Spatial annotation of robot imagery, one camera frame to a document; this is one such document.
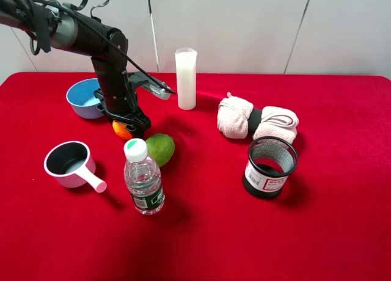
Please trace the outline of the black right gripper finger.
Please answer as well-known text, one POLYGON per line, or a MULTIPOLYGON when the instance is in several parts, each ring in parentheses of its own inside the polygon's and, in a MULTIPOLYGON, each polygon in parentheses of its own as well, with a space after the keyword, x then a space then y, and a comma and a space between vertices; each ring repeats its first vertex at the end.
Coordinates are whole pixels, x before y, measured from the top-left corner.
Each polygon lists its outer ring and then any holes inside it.
POLYGON ((122 114, 114 114, 109 110, 105 110, 107 117, 112 122, 112 127, 114 131, 134 131, 135 124, 132 121, 131 117, 122 114))

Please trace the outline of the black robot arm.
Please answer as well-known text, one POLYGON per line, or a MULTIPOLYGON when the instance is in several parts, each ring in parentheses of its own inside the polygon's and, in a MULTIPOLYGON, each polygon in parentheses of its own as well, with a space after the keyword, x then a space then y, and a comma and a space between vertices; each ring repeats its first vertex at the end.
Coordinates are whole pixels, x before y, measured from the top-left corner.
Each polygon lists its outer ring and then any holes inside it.
POLYGON ((139 106, 136 89, 160 82, 128 56, 128 39, 120 29, 81 14, 87 2, 1 0, 1 24, 25 31, 32 54, 59 49, 90 57, 95 77, 67 92, 74 111, 84 119, 105 115, 129 137, 142 138, 151 120, 139 106))

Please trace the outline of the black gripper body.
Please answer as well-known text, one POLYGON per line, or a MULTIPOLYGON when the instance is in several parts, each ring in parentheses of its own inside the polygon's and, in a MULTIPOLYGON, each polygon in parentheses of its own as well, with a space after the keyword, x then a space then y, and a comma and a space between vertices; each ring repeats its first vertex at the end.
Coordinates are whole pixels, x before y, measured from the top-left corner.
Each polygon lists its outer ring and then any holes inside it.
POLYGON ((91 58, 100 84, 101 93, 95 95, 101 100, 104 111, 129 116, 140 109, 135 91, 131 88, 126 70, 126 59, 91 58))

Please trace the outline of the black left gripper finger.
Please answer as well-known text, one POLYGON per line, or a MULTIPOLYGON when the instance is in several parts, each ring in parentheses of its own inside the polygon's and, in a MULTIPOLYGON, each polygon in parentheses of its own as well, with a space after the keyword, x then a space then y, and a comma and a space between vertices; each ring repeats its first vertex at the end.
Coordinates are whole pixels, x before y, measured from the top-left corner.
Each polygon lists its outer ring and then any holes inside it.
POLYGON ((142 110, 138 110, 128 116, 127 130, 132 138, 144 138, 144 133, 151 127, 151 120, 142 110))

